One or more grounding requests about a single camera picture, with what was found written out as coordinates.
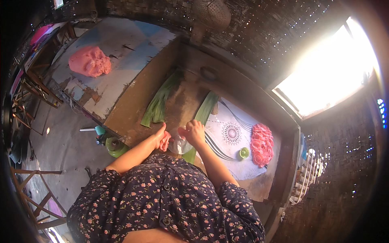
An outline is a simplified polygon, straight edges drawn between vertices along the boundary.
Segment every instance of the small green lid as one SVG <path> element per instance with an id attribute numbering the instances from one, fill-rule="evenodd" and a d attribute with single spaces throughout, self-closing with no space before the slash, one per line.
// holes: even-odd
<path id="1" fill-rule="evenodd" d="M 244 147 L 244 148 L 241 148 L 240 151 L 239 151 L 239 156 L 242 158 L 242 159 L 246 159 L 248 158 L 250 152 L 249 152 L 249 149 Z"/>

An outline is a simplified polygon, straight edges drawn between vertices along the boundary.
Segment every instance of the floral dress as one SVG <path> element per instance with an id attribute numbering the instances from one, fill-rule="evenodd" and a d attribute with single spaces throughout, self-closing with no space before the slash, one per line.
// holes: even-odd
<path id="1" fill-rule="evenodd" d="M 122 242 L 131 231 L 163 228 L 187 242 L 263 242 L 245 189 L 207 176 L 184 159 L 156 154 L 123 176 L 97 170 L 68 212 L 76 242 Z"/>

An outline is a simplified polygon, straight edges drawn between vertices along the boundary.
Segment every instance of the concrete floor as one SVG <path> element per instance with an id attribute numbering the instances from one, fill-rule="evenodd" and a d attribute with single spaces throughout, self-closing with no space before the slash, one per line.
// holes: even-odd
<path id="1" fill-rule="evenodd" d="M 63 104 L 55 109 L 43 102 L 38 105 L 35 121 L 32 127 L 43 133 L 43 136 L 31 131 L 30 139 L 37 159 L 27 161 L 22 165 L 27 170 L 59 171 L 62 175 L 44 175 L 44 178 L 65 210 L 69 210 L 85 186 L 89 177 L 84 170 L 91 168 L 92 174 L 97 168 L 104 168 L 115 158 L 110 156 L 105 147 L 96 144 L 96 133 L 93 131 L 80 132 L 81 128 L 92 128 L 97 124 L 82 114 L 76 114 L 69 105 Z M 31 191 L 32 199 L 40 203 L 47 190 L 38 175 L 26 185 L 27 192 Z M 45 208 L 50 210 L 49 203 Z M 38 217 L 47 216 L 41 212 Z M 66 224 L 57 226 L 56 231 L 69 239 Z"/>

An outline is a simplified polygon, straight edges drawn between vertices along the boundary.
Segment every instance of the woman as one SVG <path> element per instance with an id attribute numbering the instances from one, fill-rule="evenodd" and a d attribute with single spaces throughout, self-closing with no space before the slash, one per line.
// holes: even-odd
<path id="1" fill-rule="evenodd" d="M 76 242 L 263 242 L 246 190 L 205 142 L 204 125 L 179 128 L 207 176 L 184 159 L 157 154 L 166 128 L 97 170 L 68 212 Z"/>

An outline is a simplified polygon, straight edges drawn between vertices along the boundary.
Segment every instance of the wooden chair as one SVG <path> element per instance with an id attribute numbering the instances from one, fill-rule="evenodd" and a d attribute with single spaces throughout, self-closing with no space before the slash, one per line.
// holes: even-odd
<path id="1" fill-rule="evenodd" d="M 66 223 L 66 217 L 62 217 L 60 215 L 57 215 L 57 214 L 55 214 L 55 213 L 53 213 L 53 212 L 51 212 L 51 211 L 49 211 L 49 210 L 44 208 L 44 206 L 49 201 L 49 199 L 53 198 L 53 200 L 58 205 L 60 210 L 62 212 L 64 212 L 65 215 L 67 215 L 66 210 L 58 202 L 57 198 L 51 192 L 50 188 L 48 187 L 46 181 L 43 179 L 43 176 L 42 176 L 42 174 L 57 174 L 57 175 L 60 175 L 60 174 L 62 174 L 61 171 L 19 170 L 19 169 L 14 169 L 14 168 L 11 167 L 11 173 L 12 173 L 12 179 L 14 181 L 16 190 L 19 193 L 19 195 L 21 196 L 22 204 L 26 208 L 29 217 L 34 221 L 34 224 L 37 227 L 37 229 L 46 229 L 46 228 L 50 228 L 50 227 L 54 227 L 54 226 L 58 226 L 60 224 L 65 224 Z M 15 176 L 16 173 L 17 174 L 29 174 L 29 176 L 21 184 L 19 184 L 19 182 L 18 182 L 18 180 L 17 180 L 17 178 Z M 46 186 L 47 190 L 49 191 L 47 193 L 47 195 L 43 198 L 43 200 L 39 204 L 34 202 L 31 198 L 29 198 L 23 192 L 23 188 L 25 187 L 27 182 L 35 174 L 39 174 L 40 175 L 40 178 L 42 179 L 43 184 Z M 32 203 L 34 206 L 37 207 L 35 209 L 35 211 L 32 211 L 32 209 L 29 207 L 27 201 Z M 46 216 L 46 217 L 44 217 L 42 219 L 37 220 L 37 217 L 39 216 L 41 211 L 44 211 L 44 212 L 48 213 L 49 215 L 56 217 L 57 219 L 49 221 L 49 222 L 45 222 L 50 217 L 50 216 Z"/>

